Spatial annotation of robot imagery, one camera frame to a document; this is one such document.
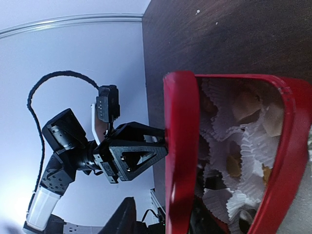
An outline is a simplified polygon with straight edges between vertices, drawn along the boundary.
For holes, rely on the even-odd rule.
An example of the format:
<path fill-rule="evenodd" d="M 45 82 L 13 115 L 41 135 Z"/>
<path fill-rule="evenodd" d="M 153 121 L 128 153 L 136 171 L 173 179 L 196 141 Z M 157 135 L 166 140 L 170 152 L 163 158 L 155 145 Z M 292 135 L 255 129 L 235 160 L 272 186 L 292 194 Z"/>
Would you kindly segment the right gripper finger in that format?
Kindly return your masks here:
<path fill-rule="evenodd" d="M 99 234 L 136 234 L 137 213 L 133 197 L 126 197 Z"/>

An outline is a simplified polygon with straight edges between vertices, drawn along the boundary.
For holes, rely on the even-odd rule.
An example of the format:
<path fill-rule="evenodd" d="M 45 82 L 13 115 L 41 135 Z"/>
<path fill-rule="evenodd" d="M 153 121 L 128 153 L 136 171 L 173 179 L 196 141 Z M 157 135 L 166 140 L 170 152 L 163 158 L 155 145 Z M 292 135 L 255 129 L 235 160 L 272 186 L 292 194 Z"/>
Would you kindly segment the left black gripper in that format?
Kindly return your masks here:
<path fill-rule="evenodd" d="M 111 184 L 131 181 L 167 154 L 165 131 L 141 123 L 119 125 L 93 150 L 96 164 Z"/>

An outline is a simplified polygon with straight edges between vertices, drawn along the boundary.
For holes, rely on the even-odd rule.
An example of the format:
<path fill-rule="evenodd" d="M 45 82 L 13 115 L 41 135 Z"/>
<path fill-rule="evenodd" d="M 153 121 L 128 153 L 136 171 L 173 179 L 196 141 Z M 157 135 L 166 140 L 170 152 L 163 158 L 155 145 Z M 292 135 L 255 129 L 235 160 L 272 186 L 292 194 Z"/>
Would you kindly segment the red chocolate box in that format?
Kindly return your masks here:
<path fill-rule="evenodd" d="M 191 224 L 203 234 L 312 231 L 312 87 L 270 75 L 200 75 L 198 184 Z M 240 177 L 226 170 L 239 161 Z M 221 176 L 226 189 L 204 188 Z"/>

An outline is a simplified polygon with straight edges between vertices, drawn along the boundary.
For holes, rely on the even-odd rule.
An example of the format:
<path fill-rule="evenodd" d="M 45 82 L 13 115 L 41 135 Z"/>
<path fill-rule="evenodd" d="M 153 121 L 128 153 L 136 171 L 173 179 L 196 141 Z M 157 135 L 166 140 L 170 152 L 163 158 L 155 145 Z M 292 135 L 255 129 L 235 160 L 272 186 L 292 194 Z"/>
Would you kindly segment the red box lid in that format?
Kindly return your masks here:
<path fill-rule="evenodd" d="M 186 234 L 196 181 L 199 142 L 199 91 L 191 71 L 164 78 L 166 233 Z"/>

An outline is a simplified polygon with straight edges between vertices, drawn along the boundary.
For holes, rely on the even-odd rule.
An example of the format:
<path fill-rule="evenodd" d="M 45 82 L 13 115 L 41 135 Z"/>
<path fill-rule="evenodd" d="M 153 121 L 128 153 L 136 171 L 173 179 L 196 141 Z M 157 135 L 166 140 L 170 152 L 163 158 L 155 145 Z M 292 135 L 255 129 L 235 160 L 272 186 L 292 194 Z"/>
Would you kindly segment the dark chocolate cube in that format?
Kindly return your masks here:
<path fill-rule="evenodd" d="M 210 190 L 221 190 L 226 189 L 227 186 L 224 184 L 221 176 L 213 176 L 206 178 L 204 188 Z"/>

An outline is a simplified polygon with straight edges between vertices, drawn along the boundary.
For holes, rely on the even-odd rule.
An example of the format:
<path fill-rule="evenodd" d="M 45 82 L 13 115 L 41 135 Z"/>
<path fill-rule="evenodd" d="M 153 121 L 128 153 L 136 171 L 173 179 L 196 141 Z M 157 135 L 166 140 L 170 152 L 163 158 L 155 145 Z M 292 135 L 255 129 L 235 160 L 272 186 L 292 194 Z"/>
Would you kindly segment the tan heart chocolate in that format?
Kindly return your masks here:
<path fill-rule="evenodd" d="M 239 161 L 232 156 L 228 156 L 226 160 L 226 170 L 231 177 L 241 176 L 241 167 Z"/>

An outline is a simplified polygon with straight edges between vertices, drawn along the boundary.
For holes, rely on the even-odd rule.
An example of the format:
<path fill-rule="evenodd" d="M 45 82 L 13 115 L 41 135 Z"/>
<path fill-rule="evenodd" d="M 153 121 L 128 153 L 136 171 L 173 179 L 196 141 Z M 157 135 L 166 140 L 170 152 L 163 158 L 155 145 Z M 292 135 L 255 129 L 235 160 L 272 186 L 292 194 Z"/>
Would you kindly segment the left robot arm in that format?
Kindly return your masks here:
<path fill-rule="evenodd" d="M 138 122 L 114 127 L 120 115 L 119 91 L 115 85 L 98 86 L 89 77 L 74 71 L 57 71 L 43 76 L 31 89 L 27 108 L 32 115 L 35 91 L 55 77 L 79 78 L 98 91 L 92 105 L 94 140 L 86 133 L 71 109 L 66 109 L 38 127 L 42 145 L 53 150 L 47 164 L 40 164 L 35 190 L 31 197 L 23 231 L 26 234 L 162 234 L 165 232 L 165 213 L 156 213 L 157 224 L 147 225 L 137 220 L 133 197 L 126 197 L 108 222 L 102 226 L 82 226 L 64 221 L 53 210 L 75 181 L 77 171 L 89 175 L 103 174 L 112 184 L 131 181 L 168 154 L 165 132 Z"/>

